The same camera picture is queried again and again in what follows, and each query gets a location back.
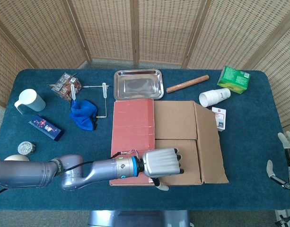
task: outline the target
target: white mug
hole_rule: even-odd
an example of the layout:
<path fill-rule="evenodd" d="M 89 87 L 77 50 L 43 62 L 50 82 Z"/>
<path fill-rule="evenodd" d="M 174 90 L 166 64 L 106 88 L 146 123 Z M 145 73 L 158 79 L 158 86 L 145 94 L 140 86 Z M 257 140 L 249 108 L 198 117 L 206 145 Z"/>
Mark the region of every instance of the white mug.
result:
<path fill-rule="evenodd" d="M 18 97 L 18 101 L 14 103 L 14 106 L 17 108 L 17 110 L 23 114 L 18 108 L 18 106 L 21 104 L 26 105 L 30 109 L 33 109 L 37 112 L 43 110 L 46 106 L 44 100 L 33 89 L 26 89 L 22 91 Z"/>

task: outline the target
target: blue ring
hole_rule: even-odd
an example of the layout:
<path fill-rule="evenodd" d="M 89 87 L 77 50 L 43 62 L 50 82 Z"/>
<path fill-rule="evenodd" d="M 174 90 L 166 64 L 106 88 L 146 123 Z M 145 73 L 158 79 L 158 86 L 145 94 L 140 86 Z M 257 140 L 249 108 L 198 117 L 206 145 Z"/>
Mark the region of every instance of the blue ring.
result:
<path fill-rule="evenodd" d="M 135 160 L 135 157 L 132 156 L 132 162 L 133 162 L 133 176 L 136 176 L 137 175 L 137 166 L 136 166 L 136 160 Z"/>

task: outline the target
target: stack of paper cups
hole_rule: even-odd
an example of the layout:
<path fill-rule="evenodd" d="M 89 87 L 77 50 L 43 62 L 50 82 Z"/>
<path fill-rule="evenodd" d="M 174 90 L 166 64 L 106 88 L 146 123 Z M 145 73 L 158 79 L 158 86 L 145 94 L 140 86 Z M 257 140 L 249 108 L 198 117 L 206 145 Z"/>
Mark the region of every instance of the stack of paper cups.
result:
<path fill-rule="evenodd" d="M 200 94 L 200 103 L 203 107 L 215 105 L 231 96 L 228 88 L 206 91 Z"/>

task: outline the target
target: blue felt surface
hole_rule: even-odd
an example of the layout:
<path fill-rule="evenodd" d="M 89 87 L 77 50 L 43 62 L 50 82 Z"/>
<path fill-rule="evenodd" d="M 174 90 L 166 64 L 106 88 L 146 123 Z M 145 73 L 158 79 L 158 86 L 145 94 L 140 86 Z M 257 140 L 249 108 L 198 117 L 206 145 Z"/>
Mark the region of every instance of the blue felt surface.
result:
<path fill-rule="evenodd" d="M 70 119 L 70 104 L 50 90 L 64 73 L 78 72 L 83 85 L 113 86 L 116 70 L 24 70 L 15 80 L 0 130 L 0 158 L 17 153 L 22 141 L 36 144 L 31 161 L 48 161 L 66 154 L 81 154 L 85 161 L 110 157 L 113 87 L 107 91 L 108 117 L 97 121 L 95 131 L 83 131 Z M 171 94 L 162 100 L 194 100 L 201 92 L 218 89 L 220 70 L 161 70 L 164 88 L 204 74 L 210 79 Z M 278 176 L 288 178 L 284 151 L 277 133 L 281 124 L 266 75 L 249 71 L 248 90 L 216 107 L 227 110 L 226 130 L 220 132 L 220 144 L 228 184 L 173 186 L 168 192 L 155 187 L 111 187 L 109 182 L 88 185 L 77 191 L 63 191 L 56 177 L 46 188 L 13 189 L 0 194 L 0 210 L 271 210 L 290 208 L 290 192 L 271 181 L 266 173 L 268 159 L 273 160 Z M 58 142 L 28 124 L 36 114 L 24 107 L 21 115 L 14 107 L 19 93 L 35 89 L 46 102 L 39 112 L 65 130 Z M 102 89 L 84 88 L 77 99 L 88 99 L 104 114 Z"/>

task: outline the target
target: woven panel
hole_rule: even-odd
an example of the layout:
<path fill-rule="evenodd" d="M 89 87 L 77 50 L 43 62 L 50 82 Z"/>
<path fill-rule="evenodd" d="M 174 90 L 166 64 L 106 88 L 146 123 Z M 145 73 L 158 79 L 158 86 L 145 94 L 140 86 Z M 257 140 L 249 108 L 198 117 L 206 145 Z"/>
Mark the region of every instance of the woven panel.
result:
<path fill-rule="evenodd" d="M 132 60 L 129 0 L 72 0 L 94 58 Z"/>
<path fill-rule="evenodd" d="M 281 122 L 290 120 L 290 30 L 255 66 L 269 78 Z"/>
<path fill-rule="evenodd" d="M 200 0 L 140 0 L 140 61 L 183 62 Z"/>
<path fill-rule="evenodd" d="M 17 73 L 30 66 L 0 35 L 0 101 L 7 103 Z"/>
<path fill-rule="evenodd" d="M 290 11 L 285 1 L 212 1 L 188 64 L 242 68 Z"/>
<path fill-rule="evenodd" d="M 40 68 L 86 60 L 60 0 L 0 0 L 0 20 Z"/>

